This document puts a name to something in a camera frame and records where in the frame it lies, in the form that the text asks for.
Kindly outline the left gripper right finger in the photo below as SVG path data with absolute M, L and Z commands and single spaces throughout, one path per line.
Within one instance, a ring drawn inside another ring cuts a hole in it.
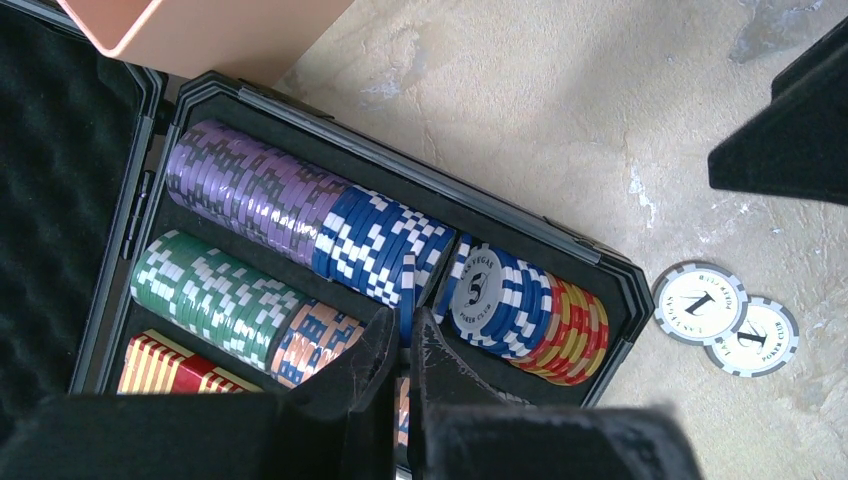
M 656 408 L 508 401 L 447 345 L 431 311 L 412 328 L 408 461 L 415 479 L 699 479 L 689 441 Z

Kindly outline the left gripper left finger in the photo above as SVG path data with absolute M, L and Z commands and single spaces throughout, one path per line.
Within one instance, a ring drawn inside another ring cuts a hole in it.
M 1 450 L 5 479 L 391 479 L 399 327 L 379 310 L 295 389 L 74 395 L 44 402 Z

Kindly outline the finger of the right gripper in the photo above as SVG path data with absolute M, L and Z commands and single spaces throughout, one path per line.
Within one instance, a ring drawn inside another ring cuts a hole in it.
M 771 83 L 771 102 L 708 155 L 713 189 L 847 203 L 847 21 Z

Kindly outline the red playing card deck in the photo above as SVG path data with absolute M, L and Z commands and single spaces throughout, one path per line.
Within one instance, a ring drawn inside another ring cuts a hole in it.
M 261 392 L 247 380 L 150 329 L 133 336 L 124 355 L 118 394 Z

